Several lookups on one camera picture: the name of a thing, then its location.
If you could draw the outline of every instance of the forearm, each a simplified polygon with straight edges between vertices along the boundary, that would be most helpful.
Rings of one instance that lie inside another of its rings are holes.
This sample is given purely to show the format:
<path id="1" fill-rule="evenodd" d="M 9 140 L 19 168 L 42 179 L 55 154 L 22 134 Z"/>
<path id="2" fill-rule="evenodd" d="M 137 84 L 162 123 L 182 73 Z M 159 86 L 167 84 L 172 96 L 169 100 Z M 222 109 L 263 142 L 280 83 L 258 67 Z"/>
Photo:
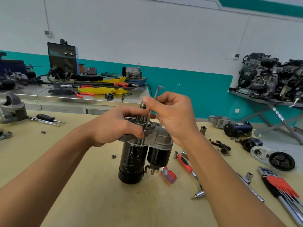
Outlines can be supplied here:
<path id="1" fill-rule="evenodd" d="M 0 226 L 40 226 L 86 151 L 76 128 L 0 189 Z"/>
<path id="2" fill-rule="evenodd" d="M 285 226 L 249 190 L 203 135 L 197 133 L 182 144 L 218 226 Z"/>

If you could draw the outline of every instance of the wall switch box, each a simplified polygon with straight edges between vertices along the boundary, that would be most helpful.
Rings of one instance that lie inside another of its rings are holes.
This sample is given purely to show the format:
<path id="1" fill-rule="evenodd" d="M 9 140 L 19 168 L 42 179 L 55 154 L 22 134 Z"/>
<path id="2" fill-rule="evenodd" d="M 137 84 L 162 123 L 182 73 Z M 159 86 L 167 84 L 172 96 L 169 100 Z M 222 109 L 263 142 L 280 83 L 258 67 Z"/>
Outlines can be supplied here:
<path id="1" fill-rule="evenodd" d="M 234 60 L 238 60 L 239 57 L 240 57 L 240 54 L 235 54 L 234 57 L 233 57 L 233 59 L 234 59 Z"/>
<path id="2" fill-rule="evenodd" d="M 45 35 L 45 36 L 51 38 L 51 37 L 52 37 L 52 34 L 53 34 L 53 33 L 52 33 L 51 31 L 45 31 L 45 30 L 44 30 L 44 35 Z"/>

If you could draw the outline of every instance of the teal wall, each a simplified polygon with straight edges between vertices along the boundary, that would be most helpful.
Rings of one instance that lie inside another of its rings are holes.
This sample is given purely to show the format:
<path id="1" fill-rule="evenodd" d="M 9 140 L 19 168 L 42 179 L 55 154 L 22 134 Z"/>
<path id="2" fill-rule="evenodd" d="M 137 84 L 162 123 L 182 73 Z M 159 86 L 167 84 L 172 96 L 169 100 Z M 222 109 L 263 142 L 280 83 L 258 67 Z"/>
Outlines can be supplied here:
<path id="1" fill-rule="evenodd" d="M 259 11 L 291 17 L 303 17 L 303 7 L 265 0 L 219 0 L 223 7 Z"/>
<path id="2" fill-rule="evenodd" d="M 43 66 L 35 68 L 38 75 L 46 74 L 50 69 L 48 56 L 9 51 L 3 52 L 7 52 L 7 56 L 4 57 L 5 59 L 23 60 L 25 64 Z M 79 62 L 85 64 L 87 67 L 97 68 L 98 73 L 121 73 L 123 66 L 131 65 L 84 59 L 80 59 Z M 153 94 L 157 86 L 162 85 L 165 87 L 165 91 L 177 92 L 190 97 L 196 118 L 208 118 L 209 115 L 222 115 L 237 121 L 254 113 L 244 99 L 227 92 L 233 76 L 149 66 L 141 66 L 141 69 L 143 76 L 148 78 L 147 84 L 151 86 Z M 236 108 L 240 109 L 239 113 L 235 113 Z M 284 106 L 278 107 L 278 110 L 286 119 L 297 116 L 301 112 L 300 110 Z M 264 115 L 273 124 L 280 122 L 271 111 Z M 253 118 L 250 122 L 262 122 L 262 120 Z"/>

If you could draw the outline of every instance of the wooden tabletop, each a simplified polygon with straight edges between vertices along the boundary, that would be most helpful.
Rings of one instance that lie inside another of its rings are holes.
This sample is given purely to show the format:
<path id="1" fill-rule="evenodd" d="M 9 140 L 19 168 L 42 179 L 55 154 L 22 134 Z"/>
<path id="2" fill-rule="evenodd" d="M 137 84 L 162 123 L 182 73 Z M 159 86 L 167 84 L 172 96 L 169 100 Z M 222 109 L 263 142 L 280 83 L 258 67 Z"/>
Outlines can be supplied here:
<path id="1" fill-rule="evenodd" d="M 36 114 L 35 111 L 28 111 L 30 116 Z M 66 124 L 56 127 L 29 120 L 0 124 L 0 128 L 13 132 L 13 137 L 0 141 L 0 186 L 28 167 L 71 129 L 96 117 L 55 112 L 47 114 Z M 242 176 L 247 172 L 254 173 L 251 187 L 265 200 L 265 205 L 287 226 L 296 226 L 257 173 L 257 167 L 266 165 L 254 160 L 240 144 L 230 141 L 223 130 L 206 122 L 198 122 L 197 125 L 208 128 L 205 135 L 208 139 L 222 141 L 232 148 L 231 156 L 222 157 Z M 46 134 L 40 134 L 41 131 L 46 131 Z M 168 163 L 168 168 L 177 176 L 176 182 L 169 186 L 159 174 L 152 176 L 150 171 L 138 184 L 122 183 L 118 178 L 122 146 L 122 142 L 115 141 L 101 148 L 91 148 L 86 153 L 45 218 L 43 227 L 217 226 L 207 198 L 191 200 L 200 188 L 194 177 L 173 159 L 175 151 L 181 152 L 180 147 L 174 144 Z M 303 174 L 300 171 L 283 174 L 282 177 L 303 195 Z"/>

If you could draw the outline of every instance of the person's right hand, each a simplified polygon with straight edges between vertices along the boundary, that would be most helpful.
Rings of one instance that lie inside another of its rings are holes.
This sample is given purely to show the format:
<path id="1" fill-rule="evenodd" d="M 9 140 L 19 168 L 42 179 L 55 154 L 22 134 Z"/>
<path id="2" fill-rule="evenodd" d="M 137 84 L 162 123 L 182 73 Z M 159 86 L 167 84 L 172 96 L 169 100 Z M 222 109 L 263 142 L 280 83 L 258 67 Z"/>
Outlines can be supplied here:
<path id="1" fill-rule="evenodd" d="M 189 97 L 165 92 L 157 100 L 145 96 L 143 102 L 157 113 L 161 125 L 165 126 L 177 145 L 180 146 L 192 134 L 199 133 Z"/>

